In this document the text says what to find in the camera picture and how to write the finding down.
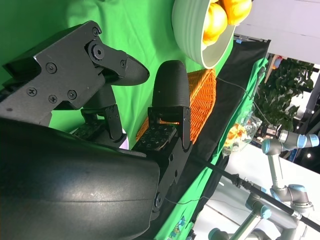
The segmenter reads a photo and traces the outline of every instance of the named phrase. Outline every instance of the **yellow fruit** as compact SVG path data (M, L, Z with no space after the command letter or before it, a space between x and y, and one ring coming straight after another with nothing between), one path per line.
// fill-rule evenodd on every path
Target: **yellow fruit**
M238 25L248 17L251 0L220 0L220 4L226 12L229 25Z
M214 44L227 25L228 19L224 9L216 3L211 3L204 19L203 43L207 46Z

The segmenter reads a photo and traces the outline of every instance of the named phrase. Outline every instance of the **green leaves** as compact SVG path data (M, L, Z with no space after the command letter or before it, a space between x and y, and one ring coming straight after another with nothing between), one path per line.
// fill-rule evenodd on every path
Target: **green leaves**
M313 67L314 64L291 58L282 60L279 68L271 72L268 81L259 86L254 101L274 126L281 124L288 131L293 130L293 118L299 107L287 108L294 96L303 93L300 86L313 89L314 83L310 78ZM255 115L263 119L258 109Z

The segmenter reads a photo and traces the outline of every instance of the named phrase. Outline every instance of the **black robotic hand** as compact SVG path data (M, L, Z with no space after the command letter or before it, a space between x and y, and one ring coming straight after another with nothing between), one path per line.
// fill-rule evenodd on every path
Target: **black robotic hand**
M134 239L180 177L192 148L184 65L159 68L149 129L132 151L119 149L126 136L111 85L141 84L149 72L100 33L89 21L5 66L13 79L0 93L3 240ZM48 127L52 110L81 107L75 133Z

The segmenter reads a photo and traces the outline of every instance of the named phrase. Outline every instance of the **orange wicker basket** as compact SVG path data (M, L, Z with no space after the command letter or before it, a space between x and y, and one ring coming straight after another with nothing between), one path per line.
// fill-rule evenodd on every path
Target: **orange wicker basket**
M214 69L204 69L190 72L188 73L188 80L191 108L190 139L195 143L215 105L216 71ZM148 125L147 117L136 135L136 140L141 138L148 129Z

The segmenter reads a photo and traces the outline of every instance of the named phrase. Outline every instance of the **silver robotic arm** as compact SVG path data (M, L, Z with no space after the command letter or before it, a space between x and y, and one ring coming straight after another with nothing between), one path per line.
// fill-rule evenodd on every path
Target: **silver robotic arm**
M309 201L307 191L299 184L285 185L279 155L282 151L298 148L316 147L319 138L315 134L301 135L286 130L281 131L278 139L266 139L262 142L262 152L267 155L272 177L270 189L273 198L279 202L290 202L294 210L290 215L261 199L255 193L250 193L245 206L252 212L234 234L227 234L215 228L209 233L209 240L269 240L261 230L255 229L262 219L274 223L281 230L277 240L300 240L306 233L307 226L300 221L301 217L308 217L314 211ZM254 184L263 192L266 190Z

